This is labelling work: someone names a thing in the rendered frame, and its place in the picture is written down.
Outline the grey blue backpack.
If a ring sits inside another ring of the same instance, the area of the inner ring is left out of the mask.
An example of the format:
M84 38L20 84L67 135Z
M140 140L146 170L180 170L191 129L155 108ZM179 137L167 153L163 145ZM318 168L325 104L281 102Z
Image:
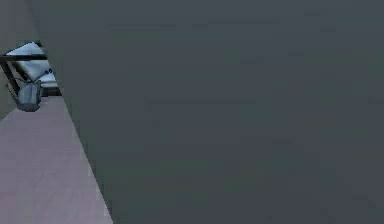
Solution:
M8 92L10 93L16 107L24 112L35 112L40 106L41 102L41 82L25 81L22 78L14 78L15 82L23 83L23 86L15 93L12 93L9 85L10 82L5 84Z

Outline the pale blue pillow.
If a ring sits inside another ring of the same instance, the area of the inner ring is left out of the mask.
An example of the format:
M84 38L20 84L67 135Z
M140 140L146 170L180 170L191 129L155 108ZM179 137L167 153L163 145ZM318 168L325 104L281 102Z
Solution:
M8 55L43 54L42 48L35 42L29 42L8 52ZM55 82L55 76L48 60L16 61L26 76L33 82L40 80L42 83Z

